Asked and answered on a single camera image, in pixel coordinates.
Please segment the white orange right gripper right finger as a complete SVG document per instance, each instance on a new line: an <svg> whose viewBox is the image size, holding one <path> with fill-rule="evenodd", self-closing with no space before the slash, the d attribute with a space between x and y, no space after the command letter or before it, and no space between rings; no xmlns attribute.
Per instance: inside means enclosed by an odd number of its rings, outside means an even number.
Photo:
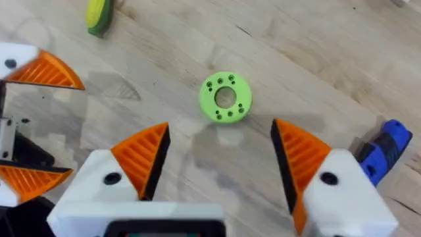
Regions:
<svg viewBox="0 0 421 237"><path fill-rule="evenodd" d="M275 118L271 140L298 236L392 236L399 222L353 154Z"/></svg>

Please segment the white orange right gripper left finger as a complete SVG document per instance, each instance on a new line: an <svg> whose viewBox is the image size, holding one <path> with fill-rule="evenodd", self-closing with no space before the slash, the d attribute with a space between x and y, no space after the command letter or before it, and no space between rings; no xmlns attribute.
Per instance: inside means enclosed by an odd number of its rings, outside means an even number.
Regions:
<svg viewBox="0 0 421 237"><path fill-rule="evenodd" d="M92 151L60 201L152 200L169 145L169 125L164 122L110 149Z"/></svg>

